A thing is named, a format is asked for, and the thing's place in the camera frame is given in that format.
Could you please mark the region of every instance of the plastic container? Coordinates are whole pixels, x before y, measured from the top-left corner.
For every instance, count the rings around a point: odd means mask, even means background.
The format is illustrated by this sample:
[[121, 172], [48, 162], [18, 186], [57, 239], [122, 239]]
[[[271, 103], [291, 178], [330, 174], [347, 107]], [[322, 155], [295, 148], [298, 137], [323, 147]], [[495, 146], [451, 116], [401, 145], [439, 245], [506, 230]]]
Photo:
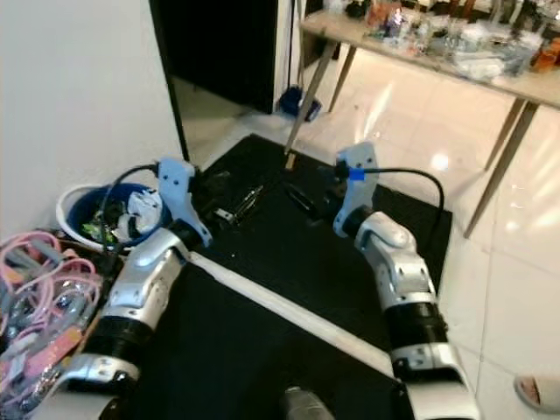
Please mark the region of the plastic container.
[[[79, 235], [82, 235], [82, 233], [81, 233], [82, 232], [82, 225], [84, 223], [88, 223], [89, 221], [91, 221], [93, 219], [95, 212], [99, 208], [99, 203], [101, 203], [101, 201], [103, 200], [103, 197], [105, 196], [108, 188], [109, 188], [108, 185], [102, 186], [102, 187], [96, 187], [96, 188], [77, 187], [77, 188], [71, 190], [70, 192], [67, 192], [63, 196], [64, 199], [62, 199], [61, 201], [66, 201], [66, 199], [69, 197], [70, 194], [77, 193], [78, 191], [86, 190], [86, 192], [84, 192], [81, 195], [81, 197], [79, 197], [72, 204], [72, 207], [70, 208], [70, 210], [68, 211], [68, 213], [65, 217], [67, 225], [75, 233], [77, 233]], [[123, 183], [123, 184], [116, 185], [115, 188], [113, 188], [113, 191], [110, 195], [110, 198], [114, 199], [114, 200], [122, 200], [123, 202], [126, 203], [126, 202], [128, 202], [129, 196], [132, 193], [134, 193], [134, 192], [140, 193], [144, 190], [149, 190], [149, 189], [150, 188], [146, 185], [134, 184], [134, 183]], [[171, 221], [172, 221], [171, 213], [170, 213], [169, 209], [164, 204], [163, 208], [162, 208], [161, 219], [160, 219], [159, 223], [150, 232], [148, 232], [147, 234], [143, 234], [142, 236], [136, 238], [133, 241], [124, 242], [122, 245], [124, 245], [125, 248], [134, 247], [137, 244], [141, 243], [142, 241], [145, 241], [146, 238], [148, 238], [156, 229], [160, 228], [164, 224], [167, 224]], [[75, 237], [75, 235], [70, 234], [62, 223], [60, 223], [60, 224], [61, 224], [63, 230], [67, 234], [72, 236], [74, 239], [80, 241], [78, 238]]]

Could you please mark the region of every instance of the white strip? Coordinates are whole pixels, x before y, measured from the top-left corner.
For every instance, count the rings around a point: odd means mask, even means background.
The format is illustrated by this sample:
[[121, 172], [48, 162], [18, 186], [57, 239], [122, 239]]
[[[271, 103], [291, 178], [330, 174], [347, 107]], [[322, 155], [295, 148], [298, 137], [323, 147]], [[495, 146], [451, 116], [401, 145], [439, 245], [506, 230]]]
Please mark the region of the white strip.
[[389, 355], [379, 348], [200, 254], [191, 252], [189, 260], [224, 286], [251, 299], [331, 346], [337, 347], [357, 361], [361, 361], [391, 379], [394, 378]]

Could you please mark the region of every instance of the black mat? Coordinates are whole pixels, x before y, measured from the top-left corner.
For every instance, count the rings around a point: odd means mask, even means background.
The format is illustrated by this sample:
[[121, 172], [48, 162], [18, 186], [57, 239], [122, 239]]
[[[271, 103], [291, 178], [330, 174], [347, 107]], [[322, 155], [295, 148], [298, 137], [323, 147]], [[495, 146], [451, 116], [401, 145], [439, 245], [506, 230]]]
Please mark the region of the black mat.
[[[371, 269], [331, 227], [308, 227], [284, 195], [284, 163], [280, 146], [250, 136], [206, 172], [231, 174], [220, 198], [225, 208], [261, 183], [268, 188], [250, 218], [203, 253], [389, 349]], [[290, 177], [320, 200], [326, 177], [318, 166], [299, 157]], [[420, 243], [436, 214], [435, 207], [383, 187], [374, 206]], [[436, 286], [451, 223], [445, 212], [423, 254]], [[292, 385], [313, 389], [339, 420], [392, 418], [392, 381], [189, 268], [176, 282], [129, 413], [138, 419], [279, 419], [280, 397]]]

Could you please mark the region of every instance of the dark doorway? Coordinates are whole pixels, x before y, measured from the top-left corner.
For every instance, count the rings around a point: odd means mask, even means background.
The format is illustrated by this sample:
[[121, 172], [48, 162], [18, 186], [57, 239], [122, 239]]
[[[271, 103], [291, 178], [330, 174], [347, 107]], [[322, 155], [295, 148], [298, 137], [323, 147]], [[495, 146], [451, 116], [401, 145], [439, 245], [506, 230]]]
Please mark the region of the dark doorway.
[[272, 112], [277, 0], [153, 0], [170, 71], [230, 101]]

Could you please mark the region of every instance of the blue bucket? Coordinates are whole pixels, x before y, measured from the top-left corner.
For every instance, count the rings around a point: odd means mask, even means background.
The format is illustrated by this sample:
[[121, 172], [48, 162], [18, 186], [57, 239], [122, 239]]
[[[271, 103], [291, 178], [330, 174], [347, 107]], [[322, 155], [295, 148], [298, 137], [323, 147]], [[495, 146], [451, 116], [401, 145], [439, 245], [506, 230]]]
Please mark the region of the blue bucket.
[[[81, 235], [84, 235], [82, 225], [89, 223], [94, 218], [94, 214], [98, 210], [99, 203], [102, 202], [108, 189], [109, 185], [95, 188], [94, 190], [86, 192], [78, 200], [76, 200], [66, 217], [66, 221], [68, 222], [68, 225], [70, 225], [70, 228], [72, 228], [75, 232], [80, 232]], [[150, 190], [150, 188], [142, 184], [123, 183], [116, 185], [109, 197], [114, 200], [120, 200], [124, 203], [128, 203], [129, 197], [132, 193], [141, 193], [145, 190]], [[167, 206], [163, 204], [159, 223], [147, 234], [144, 234], [133, 241], [124, 242], [122, 245], [126, 248], [134, 247], [140, 242], [145, 241], [155, 230], [170, 223], [171, 221], [171, 212]]]

